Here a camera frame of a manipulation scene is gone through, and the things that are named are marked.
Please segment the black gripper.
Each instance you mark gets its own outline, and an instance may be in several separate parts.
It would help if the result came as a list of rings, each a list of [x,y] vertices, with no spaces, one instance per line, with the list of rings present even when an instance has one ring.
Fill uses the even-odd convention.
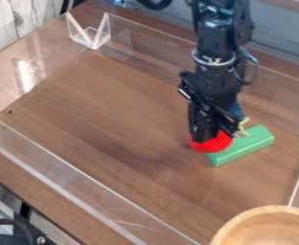
[[[217,125],[229,138],[240,132],[246,114],[238,94],[247,85],[246,70],[243,58],[225,62],[196,59],[195,70],[180,72],[177,90],[188,101],[189,133],[195,143],[203,144],[217,136]]]

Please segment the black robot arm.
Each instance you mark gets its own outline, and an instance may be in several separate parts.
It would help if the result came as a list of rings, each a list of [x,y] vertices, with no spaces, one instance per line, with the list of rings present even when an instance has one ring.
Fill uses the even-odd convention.
[[[255,57],[244,50],[252,40],[250,0],[191,0],[196,44],[195,68],[179,74],[179,93],[188,101],[191,139],[203,144],[224,134],[232,138],[246,115],[238,94],[254,82],[247,65]]]

